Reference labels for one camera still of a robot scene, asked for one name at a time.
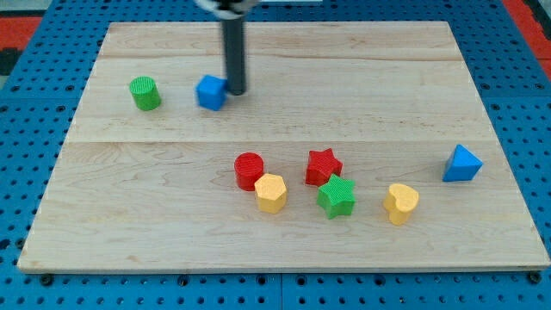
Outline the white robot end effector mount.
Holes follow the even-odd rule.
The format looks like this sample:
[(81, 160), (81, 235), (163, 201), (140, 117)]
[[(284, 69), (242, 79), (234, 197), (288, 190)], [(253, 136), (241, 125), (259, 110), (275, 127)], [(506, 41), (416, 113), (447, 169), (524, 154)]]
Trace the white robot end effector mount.
[(240, 18), (246, 16), (259, 0), (195, 0), (195, 3), (217, 18)]

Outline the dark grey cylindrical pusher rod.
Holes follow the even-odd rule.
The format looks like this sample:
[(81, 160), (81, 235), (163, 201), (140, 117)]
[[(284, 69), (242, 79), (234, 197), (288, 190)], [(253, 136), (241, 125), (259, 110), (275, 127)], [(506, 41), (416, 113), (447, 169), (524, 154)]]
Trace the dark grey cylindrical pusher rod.
[(245, 16), (222, 20), (227, 90), (234, 96), (246, 92)]

